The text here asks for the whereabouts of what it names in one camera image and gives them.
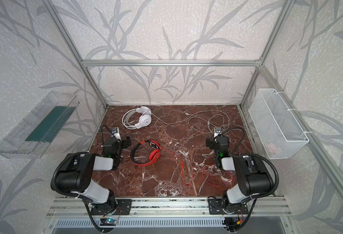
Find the red black headphones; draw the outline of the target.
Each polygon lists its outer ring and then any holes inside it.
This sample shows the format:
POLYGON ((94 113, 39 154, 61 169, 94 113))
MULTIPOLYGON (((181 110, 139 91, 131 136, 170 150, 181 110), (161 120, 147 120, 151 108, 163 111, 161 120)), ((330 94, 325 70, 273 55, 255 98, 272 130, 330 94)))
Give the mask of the red black headphones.
POLYGON ((130 151, 131 162, 135 164, 136 166, 140 166, 140 167, 151 165, 155 163, 160 157, 161 157, 161 146, 160 146, 160 143, 154 139, 143 140, 137 143, 134 147, 132 147, 130 151), (144 144, 148 144, 152 148, 152 150, 148 153, 147 161, 140 162, 135 158, 135 156, 138 149, 144 144))

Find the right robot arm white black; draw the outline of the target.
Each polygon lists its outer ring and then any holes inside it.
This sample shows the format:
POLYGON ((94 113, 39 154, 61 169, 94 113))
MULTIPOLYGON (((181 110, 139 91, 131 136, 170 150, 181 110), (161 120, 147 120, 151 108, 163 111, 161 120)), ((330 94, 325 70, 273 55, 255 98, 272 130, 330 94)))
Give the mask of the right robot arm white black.
POLYGON ((226 136, 208 138, 205 144, 214 151, 216 165, 225 171, 234 171, 237 180, 220 199, 207 199, 211 215, 248 214, 248 202, 267 197, 278 188, 279 174, 268 159, 250 153, 229 155, 226 136))

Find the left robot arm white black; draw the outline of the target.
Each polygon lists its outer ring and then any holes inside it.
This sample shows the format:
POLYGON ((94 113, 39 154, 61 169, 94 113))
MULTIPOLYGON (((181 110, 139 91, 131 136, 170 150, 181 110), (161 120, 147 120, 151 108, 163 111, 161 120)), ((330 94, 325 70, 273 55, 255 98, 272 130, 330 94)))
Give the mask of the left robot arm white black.
POLYGON ((52 176, 51 189, 64 196, 80 198, 101 212, 114 212, 118 207, 114 192, 93 181, 92 175, 93 171, 116 170, 122 160, 122 150, 129 146, 129 136, 125 140, 112 136, 102 145, 102 154, 68 154, 52 176))

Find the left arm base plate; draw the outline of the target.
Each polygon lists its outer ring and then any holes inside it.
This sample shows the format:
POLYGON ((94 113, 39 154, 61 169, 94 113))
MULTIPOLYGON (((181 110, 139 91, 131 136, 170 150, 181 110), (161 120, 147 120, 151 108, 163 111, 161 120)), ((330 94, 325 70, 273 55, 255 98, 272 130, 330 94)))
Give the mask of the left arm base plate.
POLYGON ((114 205, 107 203, 93 204, 90 210, 91 215, 129 215, 131 210, 131 199, 116 199, 114 205))

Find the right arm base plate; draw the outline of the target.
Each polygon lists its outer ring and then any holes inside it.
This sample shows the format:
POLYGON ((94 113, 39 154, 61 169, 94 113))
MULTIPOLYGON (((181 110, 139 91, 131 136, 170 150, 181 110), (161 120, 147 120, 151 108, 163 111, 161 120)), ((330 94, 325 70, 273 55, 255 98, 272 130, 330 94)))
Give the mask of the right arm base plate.
POLYGON ((210 215, 247 215, 249 214, 246 203, 230 203, 227 197, 208 197, 208 209, 210 215))

